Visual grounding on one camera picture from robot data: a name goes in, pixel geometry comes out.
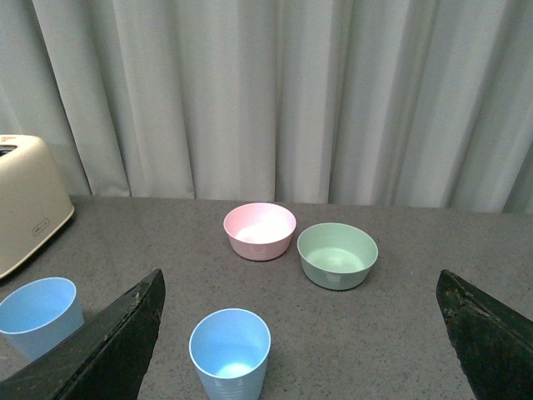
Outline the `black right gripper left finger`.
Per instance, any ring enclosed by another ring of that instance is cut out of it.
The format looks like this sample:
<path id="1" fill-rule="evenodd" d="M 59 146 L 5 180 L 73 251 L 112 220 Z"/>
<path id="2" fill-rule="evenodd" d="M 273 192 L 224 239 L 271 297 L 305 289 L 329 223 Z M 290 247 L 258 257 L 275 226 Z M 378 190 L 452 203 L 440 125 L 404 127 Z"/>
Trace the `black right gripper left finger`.
<path id="1" fill-rule="evenodd" d="M 166 297 L 157 269 L 54 349 L 1 383 L 3 399 L 135 399 Z"/>

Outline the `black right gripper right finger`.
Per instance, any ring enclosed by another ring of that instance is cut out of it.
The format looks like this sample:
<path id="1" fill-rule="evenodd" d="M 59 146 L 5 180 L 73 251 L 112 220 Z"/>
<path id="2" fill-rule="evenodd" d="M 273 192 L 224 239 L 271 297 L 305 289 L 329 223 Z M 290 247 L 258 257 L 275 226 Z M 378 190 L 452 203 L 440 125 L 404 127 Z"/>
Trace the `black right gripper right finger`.
<path id="1" fill-rule="evenodd" d="M 436 298 L 477 399 L 532 398 L 532 321 L 448 270 Z"/>

